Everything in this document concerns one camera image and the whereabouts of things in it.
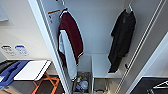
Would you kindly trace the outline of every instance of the black jacket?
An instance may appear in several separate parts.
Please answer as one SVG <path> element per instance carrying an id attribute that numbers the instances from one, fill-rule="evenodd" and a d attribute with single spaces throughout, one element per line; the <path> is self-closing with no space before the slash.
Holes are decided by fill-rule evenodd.
<path id="1" fill-rule="evenodd" d="M 113 43 L 108 58 L 112 65 L 109 72 L 116 72 L 122 57 L 128 53 L 135 23 L 136 20 L 133 11 L 127 13 L 126 10 L 124 10 L 119 15 L 111 33 Z"/>

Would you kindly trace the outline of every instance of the wardrobe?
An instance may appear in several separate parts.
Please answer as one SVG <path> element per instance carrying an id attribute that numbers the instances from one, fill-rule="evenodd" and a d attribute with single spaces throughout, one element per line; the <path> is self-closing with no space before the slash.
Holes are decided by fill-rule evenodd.
<path id="1" fill-rule="evenodd" d="M 62 66 L 57 51 L 57 33 L 61 20 L 59 15 L 65 8 L 68 8 L 68 12 L 75 19 L 82 36 L 84 54 L 79 59 L 78 71 L 91 73 L 91 94 L 96 85 L 94 81 L 99 78 L 106 78 L 108 94 L 129 94 L 144 76 L 140 75 L 144 71 L 143 68 L 151 68 L 150 70 L 155 68 L 151 66 L 153 63 L 149 64 L 147 61 L 168 30 L 167 0 L 28 0 L 28 2 L 66 94 L 72 93 L 73 82 L 67 74 L 67 69 Z M 130 8 L 134 12 L 136 26 L 128 54 L 122 59 L 116 73 L 94 77 L 94 69 L 98 67 L 102 70 L 108 69 L 108 66 L 103 67 L 103 63 L 109 63 L 107 55 L 113 41 L 110 34 L 119 14 L 124 9 Z"/>

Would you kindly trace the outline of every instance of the hanging coat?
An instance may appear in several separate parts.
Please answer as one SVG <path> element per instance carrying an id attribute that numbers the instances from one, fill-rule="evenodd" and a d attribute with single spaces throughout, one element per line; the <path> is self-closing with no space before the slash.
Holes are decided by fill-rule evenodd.
<path id="1" fill-rule="evenodd" d="M 70 79 L 77 76 L 78 59 L 83 54 L 83 42 L 77 24 L 70 13 L 62 15 L 58 29 L 58 52 L 67 66 Z"/>
<path id="2" fill-rule="evenodd" d="M 131 13 L 127 13 L 125 9 L 119 15 L 111 33 L 111 36 L 113 37 L 113 43 L 108 55 L 108 58 L 111 62 L 111 68 L 109 72 L 116 72 L 122 57 L 128 53 L 135 29 L 135 23 L 136 20 L 133 11 Z"/>

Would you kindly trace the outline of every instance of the red garment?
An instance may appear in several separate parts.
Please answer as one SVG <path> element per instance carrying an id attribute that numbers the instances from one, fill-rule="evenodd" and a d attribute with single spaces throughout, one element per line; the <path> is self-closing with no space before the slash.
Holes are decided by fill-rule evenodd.
<path id="1" fill-rule="evenodd" d="M 58 39 L 60 35 L 60 30 L 66 31 L 73 49 L 76 64 L 78 64 L 78 59 L 80 55 L 82 55 L 83 53 L 83 42 L 82 42 L 82 38 L 79 32 L 78 26 L 75 20 L 73 19 L 73 17 L 70 15 L 70 13 L 67 12 L 62 15 L 62 20 L 58 28 Z M 66 59 L 64 54 L 61 53 L 59 50 L 58 52 L 64 65 L 66 65 Z"/>

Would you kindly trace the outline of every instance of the blue surface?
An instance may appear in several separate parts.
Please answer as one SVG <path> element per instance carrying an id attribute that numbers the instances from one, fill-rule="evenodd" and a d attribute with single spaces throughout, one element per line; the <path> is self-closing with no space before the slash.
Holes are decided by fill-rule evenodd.
<path id="1" fill-rule="evenodd" d="M 5 69 L 0 76 L 4 76 L 3 80 L 0 82 L 0 87 L 8 86 L 14 81 L 15 75 L 23 69 L 23 67 L 29 62 L 30 60 L 22 60 L 18 61 L 7 69 Z"/>

